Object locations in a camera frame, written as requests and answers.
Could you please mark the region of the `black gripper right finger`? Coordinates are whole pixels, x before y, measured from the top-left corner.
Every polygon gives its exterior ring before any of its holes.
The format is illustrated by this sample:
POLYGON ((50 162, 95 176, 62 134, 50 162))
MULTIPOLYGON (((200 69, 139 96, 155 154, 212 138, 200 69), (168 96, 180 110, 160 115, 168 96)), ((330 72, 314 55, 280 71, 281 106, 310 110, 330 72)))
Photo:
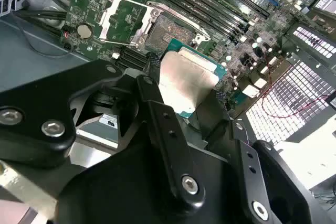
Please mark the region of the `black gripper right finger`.
POLYGON ((275 148, 250 143, 242 123, 230 118, 215 90, 195 109, 206 150, 229 166, 228 198, 241 223, 320 223, 320 207, 275 148))

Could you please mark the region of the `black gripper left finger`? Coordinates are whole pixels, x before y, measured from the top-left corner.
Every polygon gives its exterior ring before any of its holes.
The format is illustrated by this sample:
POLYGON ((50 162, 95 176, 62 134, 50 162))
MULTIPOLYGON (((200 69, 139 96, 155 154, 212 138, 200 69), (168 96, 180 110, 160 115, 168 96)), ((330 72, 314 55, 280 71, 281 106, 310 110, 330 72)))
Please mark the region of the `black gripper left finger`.
POLYGON ((95 60, 2 92, 1 158, 36 167, 61 164, 75 141, 76 127, 89 120, 84 107, 98 93, 122 103, 119 140, 129 141, 137 129, 133 87, 138 81, 157 85, 150 76, 134 78, 95 60))

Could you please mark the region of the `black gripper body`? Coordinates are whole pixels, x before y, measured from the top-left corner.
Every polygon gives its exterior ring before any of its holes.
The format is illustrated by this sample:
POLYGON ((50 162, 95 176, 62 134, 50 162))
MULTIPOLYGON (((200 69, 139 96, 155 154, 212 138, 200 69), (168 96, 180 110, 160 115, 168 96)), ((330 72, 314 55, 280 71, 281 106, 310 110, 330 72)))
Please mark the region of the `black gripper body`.
POLYGON ((129 144, 70 181, 57 223, 242 223, 228 161, 188 146, 157 85, 138 81, 133 92, 129 144))

